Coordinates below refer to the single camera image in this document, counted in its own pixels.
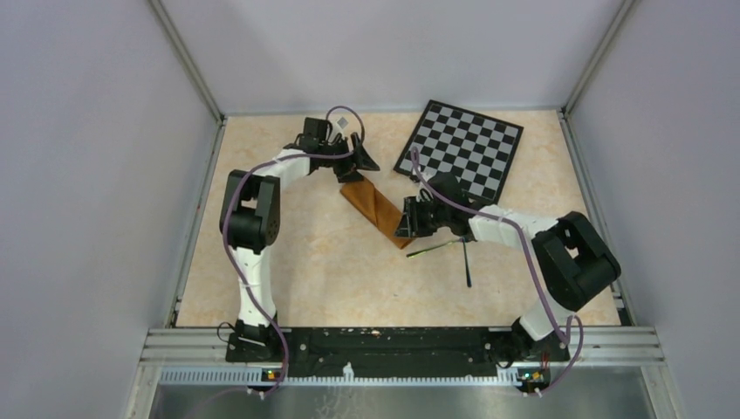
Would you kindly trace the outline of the iridescent fork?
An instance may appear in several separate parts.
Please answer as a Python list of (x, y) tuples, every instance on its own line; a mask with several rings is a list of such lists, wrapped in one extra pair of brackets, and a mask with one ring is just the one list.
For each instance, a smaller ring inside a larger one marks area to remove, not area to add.
[(464, 242), (465, 242), (464, 237), (459, 237), (457, 239), (449, 240), (449, 241), (447, 241), (445, 243), (436, 244), (436, 245), (430, 246), (430, 247), (425, 248), (425, 249), (421, 249), (421, 250), (418, 250), (418, 251), (409, 252), (408, 254), (406, 254), (406, 258), (416, 258), (416, 257), (418, 257), (420, 255), (423, 255), (423, 254), (426, 254), (428, 252), (436, 251), (436, 250), (439, 250), (439, 249), (444, 248), (446, 246), (450, 246), (452, 244), (460, 244), (460, 243), (464, 243)]

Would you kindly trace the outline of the brown cloth napkin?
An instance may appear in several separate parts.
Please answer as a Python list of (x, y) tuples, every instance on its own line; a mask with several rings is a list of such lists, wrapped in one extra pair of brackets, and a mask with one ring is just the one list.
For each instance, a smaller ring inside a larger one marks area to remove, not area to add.
[(371, 181), (363, 179), (345, 183), (340, 194), (398, 249), (403, 250), (414, 241), (413, 238), (395, 235), (402, 212)]

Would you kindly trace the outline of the iridescent spoon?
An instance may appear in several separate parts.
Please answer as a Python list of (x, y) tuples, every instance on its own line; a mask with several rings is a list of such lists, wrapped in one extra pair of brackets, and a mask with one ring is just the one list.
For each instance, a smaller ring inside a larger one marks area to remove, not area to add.
[(472, 278), (471, 278), (471, 272), (470, 272), (470, 266), (469, 266), (469, 253), (468, 253), (468, 248), (467, 248), (467, 239), (465, 237), (461, 237), (460, 241), (462, 243), (466, 286), (468, 288), (472, 288)]

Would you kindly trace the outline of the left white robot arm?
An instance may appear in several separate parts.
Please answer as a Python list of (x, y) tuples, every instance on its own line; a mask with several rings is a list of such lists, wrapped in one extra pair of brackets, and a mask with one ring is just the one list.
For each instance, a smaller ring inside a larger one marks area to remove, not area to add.
[(260, 361), (274, 358), (280, 347), (270, 256), (281, 226), (282, 190), (320, 168), (329, 168), (340, 183), (379, 170), (364, 149), (366, 130), (345, 134), (345, 127), (343, 119), (307, 117), (302, 132), (271, 160), (229, 174), (219, 230), (240, 293), (233, 334)]

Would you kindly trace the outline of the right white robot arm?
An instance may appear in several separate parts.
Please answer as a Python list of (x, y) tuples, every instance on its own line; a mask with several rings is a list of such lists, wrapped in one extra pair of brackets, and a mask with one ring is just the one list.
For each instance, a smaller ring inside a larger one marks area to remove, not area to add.
[(463, 241), (501, 244), (523, 252), (538, 300), (511, 326), (505, 343), (524, 360), (546, 350), (547, 339), (569, 341), (567, 321), (622, 273), (620, 263), (587, 217), (532, 216), (471, 199), (450, 173), (422, 182), (404, 200), (394, 235), (430, 237), (449, 229)]

